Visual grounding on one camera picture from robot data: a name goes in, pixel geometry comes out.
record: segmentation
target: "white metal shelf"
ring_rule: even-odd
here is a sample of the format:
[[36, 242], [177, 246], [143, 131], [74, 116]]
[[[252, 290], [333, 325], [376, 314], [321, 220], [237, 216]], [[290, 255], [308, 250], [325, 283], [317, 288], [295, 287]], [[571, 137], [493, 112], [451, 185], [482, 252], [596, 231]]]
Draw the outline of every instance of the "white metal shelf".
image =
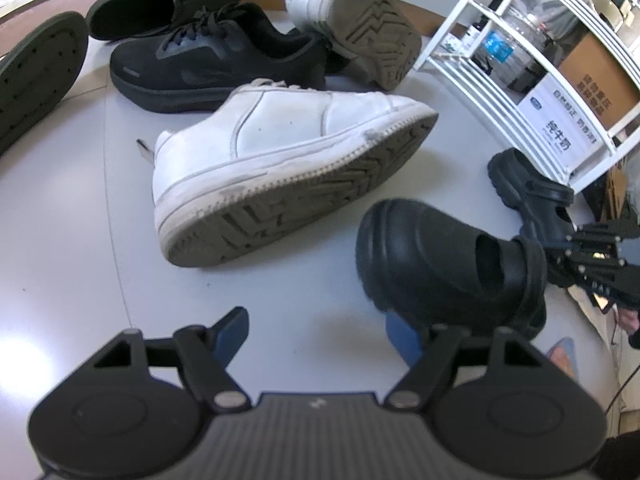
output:
[[[586, 27], [610, 51], [614, 59], [640, 90], [640, 67], [629, 50], [615, 33], [583, 0], [559, 0], [574, 13]], [[430, 64], [457, 86], [471, 102], [496, 126], [508, 142], [522, 150], [546, 176], [563, 184], [569, 184], [580, 191], [605, 173], [640, 142], [640, 128], [629, 136], [621, 146], [616, 146], [613, 137], [626, 129], [640, 111], [640, 103], [608, 131], [604, 129], [589, 105], [559, 70], [546, 59], [526, 38], [517, 32], [503, 18], [512, 0], [503, 0], [493, 11], [475, 0], [460, 0], [452, 13], [420, 55], [414, 67], [423, 70]], [[456, 25], [460, 14], [471, 6], [489, 19], [487, 26], [479, 33], [470, 48], [455, 55], [444, 54], [439, 48], [443, 38]], [[508, 95], [471, 60], [491, 30], [499, 28], [515, 40], [533, 59], [549, 72], [561, 85], [568, 97], [580, 109], [591, 131], [602, 140], [602, 146], [593, 155], [585, 155], [575, 167], [566, 168], [556, 152], [542, 140], [529, 121], [521, 114]]]

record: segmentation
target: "person's hand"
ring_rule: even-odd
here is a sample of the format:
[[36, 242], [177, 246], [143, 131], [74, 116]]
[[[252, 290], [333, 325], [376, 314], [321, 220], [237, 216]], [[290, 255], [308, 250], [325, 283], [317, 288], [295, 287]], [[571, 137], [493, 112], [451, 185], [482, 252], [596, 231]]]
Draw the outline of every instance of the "person's hand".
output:
[[635, 310], [618, 307], [616, 322], [628, 335], [633, 335], [640, 330], [640, 319]]

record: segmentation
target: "wooden baseboard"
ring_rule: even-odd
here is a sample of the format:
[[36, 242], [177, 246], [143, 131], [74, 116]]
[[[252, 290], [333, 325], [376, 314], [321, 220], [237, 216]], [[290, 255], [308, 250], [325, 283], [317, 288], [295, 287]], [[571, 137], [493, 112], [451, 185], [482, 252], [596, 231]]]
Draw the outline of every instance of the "wooden baseboard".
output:
[[[285, 10], [284, 0], [243, 0], [244, 2], [256, 2], [266, 10]], [[436, 30], [440, 28], [444, 22], [444, 18], [431, 12], [430, 10], [408, 4], [402, 0], [396, 0], [398, 7], [404, 12], [404, 15], [414, 24], [414, 27], [424, 36], [433, 36]], [[465, 33], [466, 27], [456, 25], [453, 33], [459, 37]]]

